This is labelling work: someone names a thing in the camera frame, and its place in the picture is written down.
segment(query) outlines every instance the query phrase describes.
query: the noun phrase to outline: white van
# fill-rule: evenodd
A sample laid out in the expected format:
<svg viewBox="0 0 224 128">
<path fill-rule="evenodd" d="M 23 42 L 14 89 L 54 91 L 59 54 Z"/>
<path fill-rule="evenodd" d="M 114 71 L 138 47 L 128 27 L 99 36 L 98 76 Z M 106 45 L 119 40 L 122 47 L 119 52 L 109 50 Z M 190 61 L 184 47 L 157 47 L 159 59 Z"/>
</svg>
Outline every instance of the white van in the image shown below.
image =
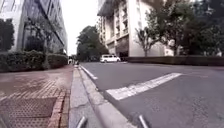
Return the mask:
<svg viewBox="0 0 224 128">
<path fill-rule="evenodd" d="M 115 55 L 102 55 L 100 58 L 101 63 L 107 63 L 107 62 L 119 62 L 121 59 Z"/>
</svg>

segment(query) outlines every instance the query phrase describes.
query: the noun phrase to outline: green hedge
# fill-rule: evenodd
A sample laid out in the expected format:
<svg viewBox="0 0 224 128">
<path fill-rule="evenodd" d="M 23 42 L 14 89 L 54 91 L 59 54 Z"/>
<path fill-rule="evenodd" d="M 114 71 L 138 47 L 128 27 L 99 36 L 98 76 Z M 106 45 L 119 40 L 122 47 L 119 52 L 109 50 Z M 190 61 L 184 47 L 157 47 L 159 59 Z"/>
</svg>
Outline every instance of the green hedge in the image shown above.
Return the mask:
<svg viewBox="0 0 224 128">
<path fill-rule="evenodd" d="M 51 69 L 67 64 L 67 57 L 64 55 L 49 54 L 47 58 Z M 0 72 L 43 70 L 44 60 L 43 53 L 35 51 L 0 53 Z"/>
<path fill-rule="evenodd" d="M 48 63 L 52 69 L 60 68 L 64 65 L 68 64 L 68 58 L 65 57 L 65 55 L 49 54 L 48 55 Z"/>
<path fill-rule="evenodd" d="M 224 57 L 175 56 L 175 57 L 128 57 L 130 63 L 152 63 L 193 66 L 224 66 Z"/>
</svg>

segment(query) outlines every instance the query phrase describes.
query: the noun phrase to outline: asphalt road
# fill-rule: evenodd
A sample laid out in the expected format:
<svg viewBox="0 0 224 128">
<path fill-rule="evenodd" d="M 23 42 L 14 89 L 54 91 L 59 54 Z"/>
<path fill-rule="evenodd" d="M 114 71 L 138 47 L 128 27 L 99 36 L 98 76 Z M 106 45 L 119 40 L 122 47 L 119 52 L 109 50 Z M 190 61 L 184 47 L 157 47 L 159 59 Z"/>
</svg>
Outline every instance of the asphalt road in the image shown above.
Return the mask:
<svg viewBox="0 0 224 128">
<path fill-rule="evenodd" d="M 224 68 L 83 63 L 94 82 L 116 108 L 140 126 L 144 115 L 151 128 L 224 128 Z M 158 87 L 122 100 L 106 93 L 169 73 L 182 75 Z"/>
</svg>

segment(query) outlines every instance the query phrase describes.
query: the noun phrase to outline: building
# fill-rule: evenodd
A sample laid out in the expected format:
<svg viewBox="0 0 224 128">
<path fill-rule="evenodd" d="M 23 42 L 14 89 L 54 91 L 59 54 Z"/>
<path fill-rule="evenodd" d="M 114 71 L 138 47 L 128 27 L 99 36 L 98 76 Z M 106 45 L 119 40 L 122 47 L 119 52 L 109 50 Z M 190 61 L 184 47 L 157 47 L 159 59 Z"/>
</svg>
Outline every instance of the building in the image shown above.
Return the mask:
<svg viewBox="0 0 224 128">
<path fill-rule="evenodd" d="M 0 0 L 0 18 L 13 21 L 15 42 L 10 51 L 24 50 L 27 37 L 35 34 L 35 30 L 29 28 L 29 22 L 41 19 L 52 33 L 49 49 L 54 53 L 67 53 L 60 0 Z"/>
<path fill-rule="evenodd" d="M 101 39 L 111 54 L 121 57 L 144 56 L 141 46 L 136 43 L 136 29 L 147 26 L 146 12 L 150 13 L 147 0 L 99 0 L 98 29 Z M 156 43 L 149 56 L 173 55 L 172 50 Z"/>
</svg>

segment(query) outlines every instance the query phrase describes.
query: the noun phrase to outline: white lane line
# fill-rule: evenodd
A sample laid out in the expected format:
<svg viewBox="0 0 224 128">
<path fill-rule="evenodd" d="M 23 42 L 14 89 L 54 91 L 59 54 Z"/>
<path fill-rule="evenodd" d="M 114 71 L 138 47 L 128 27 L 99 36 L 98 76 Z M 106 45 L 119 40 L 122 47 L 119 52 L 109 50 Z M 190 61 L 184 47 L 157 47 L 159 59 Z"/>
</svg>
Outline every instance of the white lane line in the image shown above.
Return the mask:
<svg viewBox="0 0 224 128">
<path fill-rule="evenodd" d="M 123 87 L 120 89 L 110 89 L 107 90 L 107 93 L 109 93 L 114 99 L 116 100 L 122 100 L 134 95 L 137 95 L 139 93 L 145 92 L 147 90 L 150 90 L 152 88 L 158 87 L 161 84 L 164 84 L 174 78 L 179 77 L 182 75 L 181 73 L 171 73 L 144 83 L 139 83 L 136 85 L 131 85 L 129 87 Z"/>
<path fill-rule="evenodd" d="M 86 68 L 84 68 L 83 66 L 81 66 L 81 68 L 94 80 L 97 80 L 98 78 L 96 76 L 94 76 L 89 70 L 87 70 Z"/>
</svg>

